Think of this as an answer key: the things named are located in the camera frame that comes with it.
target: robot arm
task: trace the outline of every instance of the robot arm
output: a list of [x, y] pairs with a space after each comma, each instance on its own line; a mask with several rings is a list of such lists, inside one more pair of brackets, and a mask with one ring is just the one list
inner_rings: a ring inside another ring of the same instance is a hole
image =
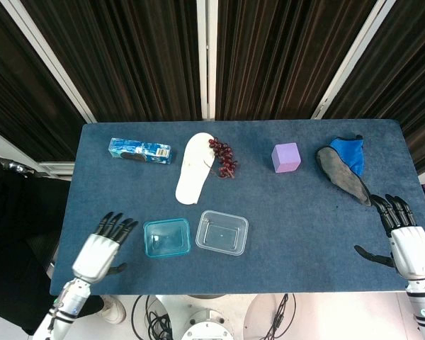
[[113, 212], [104, 216], [97, 230], [86, 240], [72, 266], [75, 278], [64, 285], [33, 336], [34, 340], [63, 339], [90, 296], [90, 285], [108, 274], [120, 273], [126, 267], [122, 263], [117, 268], [111, 268], [111, 264], [120, 245], [138, 222], [128, 218], [115, 227], [123, 214], [112, 216]]
[[400, 197], [370, 197], [377, 208], [386, 235], [391, 257], [368, 253], [361, 246], [354, 249], [365, 259], [393, 267], [408, 280], [406, 292], [425, 339], [425, 231], [417, 226], [411, 209]]

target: blue toothpaste box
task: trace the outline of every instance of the blue toothpaste box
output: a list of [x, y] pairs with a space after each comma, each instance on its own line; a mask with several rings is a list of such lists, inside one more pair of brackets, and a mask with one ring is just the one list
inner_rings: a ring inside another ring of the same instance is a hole
[[152, 163], [170, 164], [170, 145], [139, 142], [138, 140], [122, 140], [112, 138], [108, 146], [112, 157], [136, 159]]

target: white robotic hand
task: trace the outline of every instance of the white robotic hand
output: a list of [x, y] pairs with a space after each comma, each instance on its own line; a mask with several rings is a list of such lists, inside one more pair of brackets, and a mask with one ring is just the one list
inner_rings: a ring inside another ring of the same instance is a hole
[[408, 280], [406, 292], [425, 339], [425, 231], [417, 226], [404, 200], [391, 195], [386, 195], [386, 198], [370, 197], [389, 237], [392, 257], [371, 254], [361, 246], [354, 246], [354, 249], [367, 260], [395, 268]]
[[33, 340], [63, 339], [90, 296], [90, 285], [101, 281], [108, 274], [120, 273], [126, 268], [126, 263], [116, 268], [111, 268], [111, 264], [120, 245], [138, 221], [128, 218], [115, 228], [123, 214], [112, 216], [113, 212], [104, 216], [97, 230], [86, 240], [72, 266], [75, 278], [64, 285]]

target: purple cube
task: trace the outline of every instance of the purple cube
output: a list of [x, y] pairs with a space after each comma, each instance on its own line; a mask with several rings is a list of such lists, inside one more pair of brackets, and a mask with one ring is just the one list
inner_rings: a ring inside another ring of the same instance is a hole
[[296, 143], [277, 144], [272, 151], [272, 162], [276, 173], [296, 170], [300, 164]]

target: clear plastic container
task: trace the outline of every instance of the clear plastic container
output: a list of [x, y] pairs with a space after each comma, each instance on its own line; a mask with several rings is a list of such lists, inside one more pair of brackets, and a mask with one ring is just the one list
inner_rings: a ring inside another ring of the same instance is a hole
[[144, 245], [153, 259], [187, 254], [191, 250], [189, 222], [184, 218], [146, 222]]
[[239, 256], [246, 246], [249, 222], [240, 216], [212, 210], [203, 212], [195, 242], [200, 248]]

